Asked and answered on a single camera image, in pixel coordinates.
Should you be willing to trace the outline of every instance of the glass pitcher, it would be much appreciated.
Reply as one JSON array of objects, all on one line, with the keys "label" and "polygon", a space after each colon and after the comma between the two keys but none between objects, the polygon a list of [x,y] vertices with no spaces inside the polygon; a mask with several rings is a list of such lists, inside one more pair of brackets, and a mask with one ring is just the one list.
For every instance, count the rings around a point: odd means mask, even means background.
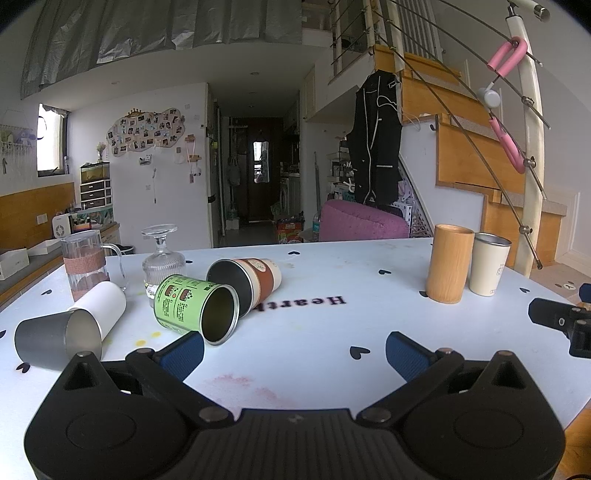
[{"label": "glass pitcher", "polygon": [[125,291],[127,279],[121,263],[121,250],[116,245],[100,243],[98,230],[74,233],[61,239],[64,265],[74,301],[78,301],[100,282],[110,280],[106,269],[104,248],[113,250],[119,257],[119,268],[125,282],[121,290]]}]

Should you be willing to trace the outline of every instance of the tin can opening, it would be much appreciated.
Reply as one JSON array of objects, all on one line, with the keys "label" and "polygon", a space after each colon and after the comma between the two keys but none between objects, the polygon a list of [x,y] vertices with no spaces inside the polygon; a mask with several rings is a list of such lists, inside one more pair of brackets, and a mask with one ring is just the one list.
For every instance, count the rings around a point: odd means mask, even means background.
[{"label": "tin can opening", "polygon": [[233,328],[235,302],[232,292],[226,287],[216,288],[203,306],[201,329],[203,338],[209,343],[221,343]]}]

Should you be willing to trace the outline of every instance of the pink foam grip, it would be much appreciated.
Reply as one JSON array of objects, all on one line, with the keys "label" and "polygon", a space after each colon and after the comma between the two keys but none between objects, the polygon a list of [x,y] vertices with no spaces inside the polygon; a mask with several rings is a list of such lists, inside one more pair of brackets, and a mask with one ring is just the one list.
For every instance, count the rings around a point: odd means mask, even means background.
[{"label": "pink foam grip", "polygon": [[499,142],[501,142],[501,147],[503,147],[503,150],[505,150],[505,154],[507,155],[507,158],[513,167],[518,173],[524,174],[525,165],[523,165],[523,159],[521,158],[519,149],[517,148],[517,145],[515,145],[515,142],[513,142],[511,136],[507,132],[503,131],[496,118],[491,118],[488,122],[499,139]]},{"label": "pink foam grip", "polygon": [[[517,42],[517,47],[513,47],[512,42]],[[515,50],[511,56],[506,60],[506,62],[501,65],[501,61],[505,58],[505,56],[511,51]],[[490,62],[488,63],[488,67],[491,70],[496,70],[496,72],[501,75],[502,77],[506,77],[511,70],[517,66],[517,64],[525,57],[527,54],[527,42],[524,38],[521,37],[513,37],[511,41],[507,41],[501,45],[501,48],[495,53],[495,55],[491,58]]]}]

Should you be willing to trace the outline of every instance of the pink cushion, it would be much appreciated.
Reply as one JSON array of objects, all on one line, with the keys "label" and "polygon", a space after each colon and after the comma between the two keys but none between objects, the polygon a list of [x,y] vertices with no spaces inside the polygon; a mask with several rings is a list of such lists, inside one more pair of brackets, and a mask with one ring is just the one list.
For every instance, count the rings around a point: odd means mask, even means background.
[{"label": "pink cushion", "polygon": [[321,242],[408,238],[408,225],[399,216],[345,200],[322,206]]}]

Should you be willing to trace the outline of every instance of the brown paper cup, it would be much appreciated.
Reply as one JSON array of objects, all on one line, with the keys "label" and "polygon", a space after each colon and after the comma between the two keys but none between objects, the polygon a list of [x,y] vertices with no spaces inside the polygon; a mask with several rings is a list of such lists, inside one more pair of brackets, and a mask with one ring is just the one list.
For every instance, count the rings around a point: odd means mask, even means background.
[{"label": "brown paper cup", "polygon": [[281,271],[268,258],[223,258],[209,267],[207,280],[234,287],[242,317],[279,287]]}]

